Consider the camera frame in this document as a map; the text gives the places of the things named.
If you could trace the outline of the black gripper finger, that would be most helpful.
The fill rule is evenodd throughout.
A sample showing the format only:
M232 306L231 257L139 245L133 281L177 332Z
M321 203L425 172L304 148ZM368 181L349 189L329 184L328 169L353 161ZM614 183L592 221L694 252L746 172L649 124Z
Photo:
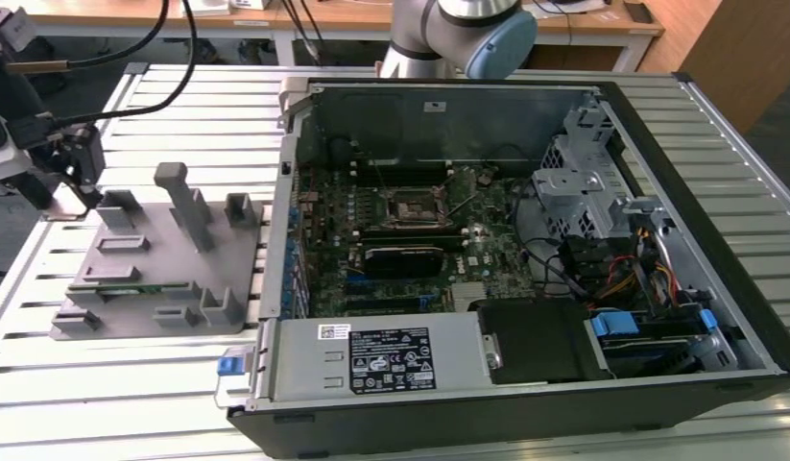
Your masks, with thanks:
M13 176L13 188L39 211L52 207L56 177L36 170L23 172Z
M96 184L105 169L100 131L92 123L71 126L53 146L60 179L84 207L95 209L103 201Z

